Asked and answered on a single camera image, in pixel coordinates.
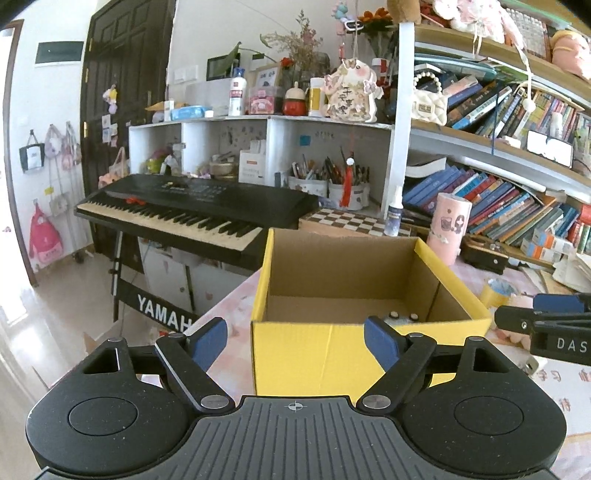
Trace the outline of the yellow tape roll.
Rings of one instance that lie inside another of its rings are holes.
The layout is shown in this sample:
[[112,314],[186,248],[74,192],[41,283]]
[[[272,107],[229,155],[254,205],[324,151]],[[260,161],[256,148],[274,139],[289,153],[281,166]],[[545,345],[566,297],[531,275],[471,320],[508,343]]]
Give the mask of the yellow tape roll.
[[487,308],[498,308],[518,295],[518,289],[510,282],[501,278],[491,278],[485,282],[480,301]]

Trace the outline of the dark brown wooden box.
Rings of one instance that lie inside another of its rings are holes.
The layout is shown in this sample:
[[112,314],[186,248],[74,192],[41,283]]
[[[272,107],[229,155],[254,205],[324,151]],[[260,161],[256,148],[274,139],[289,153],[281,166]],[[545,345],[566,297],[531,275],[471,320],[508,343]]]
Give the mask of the dark brown wooden box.
[[504,272],[509,262],[501,246],[469,237],[462,240],[460,257],[474,268],[498,275]]

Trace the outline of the row of leaning books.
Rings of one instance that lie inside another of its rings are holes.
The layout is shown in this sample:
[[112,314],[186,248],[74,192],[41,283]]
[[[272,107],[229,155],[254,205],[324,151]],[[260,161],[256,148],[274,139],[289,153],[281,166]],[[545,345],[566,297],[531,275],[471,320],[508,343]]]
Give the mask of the row of leaning books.
[[451,194],[471,204],[467,219],[458,223],[469,235],[519,247],[535,230],[567,238],[581,210],[558,199],[490,173],[447,165],[423,179],[407,180],[403,193],[405,219],[427,227],[440,194]]

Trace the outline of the yellow cardboard box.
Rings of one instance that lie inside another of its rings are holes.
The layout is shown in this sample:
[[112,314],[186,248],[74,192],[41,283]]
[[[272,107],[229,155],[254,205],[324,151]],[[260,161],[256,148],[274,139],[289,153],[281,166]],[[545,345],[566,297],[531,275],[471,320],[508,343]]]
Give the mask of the yellow cardboard box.
[[491,325],[477,296],[418,238],[270,230],[252,308],[256,394],[358,400],[384,374],[363,324],[391,312],[418,317],[401,333],[444,345]]

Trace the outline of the pink cartoon cylinder canister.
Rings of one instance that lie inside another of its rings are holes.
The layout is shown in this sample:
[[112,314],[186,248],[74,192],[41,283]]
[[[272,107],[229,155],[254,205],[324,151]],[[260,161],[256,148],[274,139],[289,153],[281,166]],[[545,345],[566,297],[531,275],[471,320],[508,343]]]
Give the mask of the pink cartoon cylinder canister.
[[460,254],[473,204],[450,193],[439,193],[427,245],[447,266]]

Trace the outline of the white spray bottle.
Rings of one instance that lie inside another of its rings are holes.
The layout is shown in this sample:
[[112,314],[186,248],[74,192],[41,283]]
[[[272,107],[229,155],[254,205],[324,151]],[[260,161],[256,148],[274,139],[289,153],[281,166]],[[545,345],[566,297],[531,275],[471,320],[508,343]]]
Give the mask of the white spray bottle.
[[389,237],[397,237],[400,232],[401,221],[404,213],[403,187],[397,186],[394,197],[389,204],[384,233]]

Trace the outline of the black Yamaha keyboard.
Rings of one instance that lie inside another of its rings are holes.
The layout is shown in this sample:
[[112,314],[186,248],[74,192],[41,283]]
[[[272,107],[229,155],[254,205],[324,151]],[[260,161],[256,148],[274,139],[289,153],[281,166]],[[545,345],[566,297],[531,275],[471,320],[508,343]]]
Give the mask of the black Yamaha keyboard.
[[270,229],[295,229],[318,196],[262,185],[131,174],[89,195],[75,214],[118,232],[256,270]]

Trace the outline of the wooden chessboard box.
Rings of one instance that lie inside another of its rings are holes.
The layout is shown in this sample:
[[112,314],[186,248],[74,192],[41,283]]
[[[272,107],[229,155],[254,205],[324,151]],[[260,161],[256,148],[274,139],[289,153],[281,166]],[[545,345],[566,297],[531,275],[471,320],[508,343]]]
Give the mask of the wooden chessboard box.
[[301,217],[298,229],[331,237],[377,237],[385,235],[384,223],[356,212],[321,208]]

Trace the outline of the white cubby shelf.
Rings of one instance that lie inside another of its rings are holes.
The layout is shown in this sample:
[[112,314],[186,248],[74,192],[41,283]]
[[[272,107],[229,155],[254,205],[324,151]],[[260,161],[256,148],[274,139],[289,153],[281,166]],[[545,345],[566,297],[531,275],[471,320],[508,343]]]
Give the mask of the white cubby shelf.
[[132,126],[131,171],[144,171],[151,155],[166,147],[182,174],[204,173],[215,155],[228,154],[245,167],[246,179],[267,186],[286,186],[294,162],[318,168],[329,158],[342,167],[353,157],[370,170],[369,200],[382,211],[404,183],[406,169],[405,161],[394,159],[394,126],[321,117],[252,115]]

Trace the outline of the white quilted handbag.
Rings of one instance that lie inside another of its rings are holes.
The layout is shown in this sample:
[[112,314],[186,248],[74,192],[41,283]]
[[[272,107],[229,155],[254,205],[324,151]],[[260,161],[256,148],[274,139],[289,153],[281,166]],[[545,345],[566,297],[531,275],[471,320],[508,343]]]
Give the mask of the white quilted handbag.
[[[436,85],[436,91],[419,89],[419,84],[430,79]],[[411,107],[411,118],[439,126],[447,124],[448,98],[443,93],[442,83],[439,77],[431,72],[424,71],[414,77],[414,97]]]

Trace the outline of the dark wooden door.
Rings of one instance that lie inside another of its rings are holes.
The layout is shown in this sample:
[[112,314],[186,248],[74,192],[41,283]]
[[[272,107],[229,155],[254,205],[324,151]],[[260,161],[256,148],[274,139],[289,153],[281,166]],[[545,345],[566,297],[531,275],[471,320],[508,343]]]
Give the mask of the dark wooden door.
[[84,192],[97,190],[128,128],[163,100],[176,3],[109,1],[91,17],[84,53],[80,130]]

